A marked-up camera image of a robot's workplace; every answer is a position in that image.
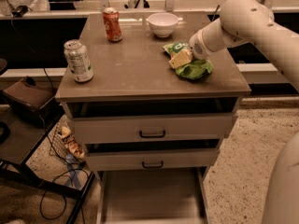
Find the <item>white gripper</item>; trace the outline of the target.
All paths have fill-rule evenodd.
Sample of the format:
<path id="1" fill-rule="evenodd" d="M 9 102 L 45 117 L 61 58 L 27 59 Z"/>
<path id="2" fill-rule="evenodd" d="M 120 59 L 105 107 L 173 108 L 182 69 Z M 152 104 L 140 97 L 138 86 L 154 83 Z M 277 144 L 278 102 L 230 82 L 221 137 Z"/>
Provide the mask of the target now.
<path id="1" fill-rule="evenodd" d="M 182 49 L 179 52 L 170 53 L 170 66 L 175 69 L 190 63 L 193 56 L 196 59 L 204 60 L 218 50 L 217 32 L 215 29 L 205 27 L 194 34 L 190 39 L 190 48 Z"/>

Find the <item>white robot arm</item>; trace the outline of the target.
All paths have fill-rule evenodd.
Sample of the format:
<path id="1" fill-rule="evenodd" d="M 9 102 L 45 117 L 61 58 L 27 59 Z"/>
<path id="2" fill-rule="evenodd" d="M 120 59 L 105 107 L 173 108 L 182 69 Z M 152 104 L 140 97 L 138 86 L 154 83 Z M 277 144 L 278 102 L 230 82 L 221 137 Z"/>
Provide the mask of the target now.
<path id="1" fill-rule="evenodd" d="M 191 37 L 184 60 L 204 60 L 244 43 L 254 45 L 299 90 L 299 34 L 277 24 L 256 0 L 226 0 L 220 17 Z M 278 154 L 262 224 L 299 224 L 299 133 Z"/>

